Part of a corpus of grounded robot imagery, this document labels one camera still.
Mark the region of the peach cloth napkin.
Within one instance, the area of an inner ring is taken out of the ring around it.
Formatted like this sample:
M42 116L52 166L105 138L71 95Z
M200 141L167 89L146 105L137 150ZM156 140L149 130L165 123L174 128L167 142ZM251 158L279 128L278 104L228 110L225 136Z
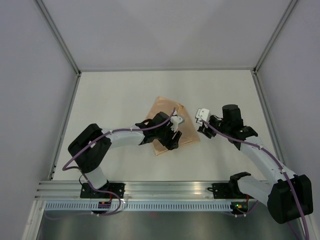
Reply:
M149 128L143 142L151 143L157 156L200 142L186 108L162 96L156 98L142 126Z

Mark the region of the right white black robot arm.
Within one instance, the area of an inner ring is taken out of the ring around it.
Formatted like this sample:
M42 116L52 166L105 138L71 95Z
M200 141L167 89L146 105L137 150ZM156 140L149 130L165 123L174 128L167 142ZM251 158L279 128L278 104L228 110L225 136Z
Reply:
M258 200L279 224L313 213L311 180L304 174L297 175L266 148L258 133L244 124L238 105L224 105L221 118L206 108L199 108L195 119L200 125L199 133L209 139L216 135L225 137L254 163L266 179L262 182L246 171L234 174L228 181L231 196L248 195Z

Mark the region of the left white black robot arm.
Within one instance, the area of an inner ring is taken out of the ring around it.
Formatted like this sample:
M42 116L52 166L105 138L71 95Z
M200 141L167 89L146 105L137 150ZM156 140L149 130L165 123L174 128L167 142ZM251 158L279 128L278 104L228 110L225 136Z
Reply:
M178 128L184 121L174 110L171 115L160 111L153 118L127 128L107 130L92 123L71 142L67 150L72 156L71 161L76 162L92 185L92 193L98 198L104 198L109 193L109 185L100 164L109 150L151 144L155 140L167 150L177 149L182 136Z

